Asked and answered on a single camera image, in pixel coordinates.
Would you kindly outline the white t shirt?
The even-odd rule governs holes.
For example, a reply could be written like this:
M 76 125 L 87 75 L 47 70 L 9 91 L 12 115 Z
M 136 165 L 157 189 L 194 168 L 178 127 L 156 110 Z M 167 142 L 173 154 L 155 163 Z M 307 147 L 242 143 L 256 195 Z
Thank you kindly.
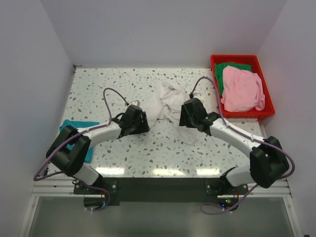
M 192 145 L 196 141 L 196 131 L 192 128 L 180 126 L 181 106 L 189 100 L 185 88 L 177 83 L 161 82 L 157 89 L 140 103 L 146 112 L 150 128 L 159 119 L 172 122 L 175 134 L 184 143 Z

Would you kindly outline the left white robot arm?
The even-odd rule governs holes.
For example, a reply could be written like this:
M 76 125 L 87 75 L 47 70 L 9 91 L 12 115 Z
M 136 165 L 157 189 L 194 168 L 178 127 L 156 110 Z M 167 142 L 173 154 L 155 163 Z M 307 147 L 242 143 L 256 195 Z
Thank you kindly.
M 104 187 L 103 176 L 85 163 L 88 150 L 106 141 L 149 131 L 146 112 L 130 105 L 109 122 L 86 128 L 64 127 L 48 149 L 46 158 L 62 173 L 85 183 L 85 188 L 96 194 Z

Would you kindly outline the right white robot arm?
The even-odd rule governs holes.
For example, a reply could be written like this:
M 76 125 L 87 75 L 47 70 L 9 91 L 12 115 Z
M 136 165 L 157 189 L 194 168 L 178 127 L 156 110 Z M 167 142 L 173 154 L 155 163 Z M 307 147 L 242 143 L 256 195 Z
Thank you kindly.
M 197 98 L 181 106 L 179 125 L 221 139 L 248 157 L 248 165 L 230 168 L 221 175 L 220 189 L 226 194 L 231 194 L 239 185 L 249 183 L 269 188 L 290 168 L 277 138 L 256 136 L 231 124 L 216 112 L 207 113 Z

